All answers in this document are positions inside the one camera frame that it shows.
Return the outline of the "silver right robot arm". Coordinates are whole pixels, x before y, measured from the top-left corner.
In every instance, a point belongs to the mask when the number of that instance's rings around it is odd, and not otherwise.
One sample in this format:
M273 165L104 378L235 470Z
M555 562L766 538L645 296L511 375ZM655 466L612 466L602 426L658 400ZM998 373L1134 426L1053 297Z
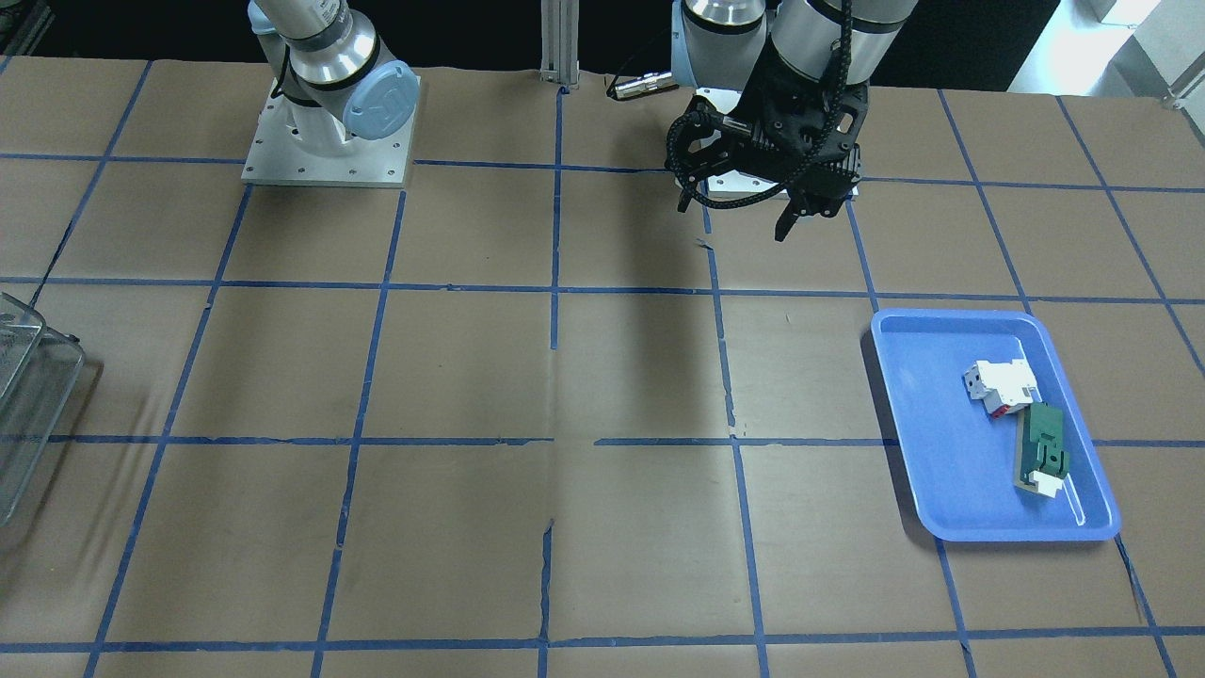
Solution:
M348 2L249 1L247 17L286 96L322 107L364 140L386 138L412 119L418 73Z

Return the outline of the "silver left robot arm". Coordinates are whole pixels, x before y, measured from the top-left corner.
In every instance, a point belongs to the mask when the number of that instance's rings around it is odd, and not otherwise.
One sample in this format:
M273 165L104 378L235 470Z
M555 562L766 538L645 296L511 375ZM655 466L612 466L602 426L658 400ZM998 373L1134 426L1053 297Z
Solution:
M835 218L862 179L878 60L912 1L676 1L671 73L694 95L668 126L677 210L784 196L774 237Z

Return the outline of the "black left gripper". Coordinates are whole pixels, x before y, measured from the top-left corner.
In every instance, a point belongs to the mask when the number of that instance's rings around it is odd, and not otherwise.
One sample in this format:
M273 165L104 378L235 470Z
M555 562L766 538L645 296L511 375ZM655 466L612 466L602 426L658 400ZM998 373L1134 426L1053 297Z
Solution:
M869 110L866 81L856 75L852 46L818 45L811 65L792 63L778 46L763 47L729 113L683 113L674 120L677 210L690 201L740 210L743 199L709 197L711 177L740 171L786 191L774 228L783 243L803 218L824 216L860 183L857 136Z

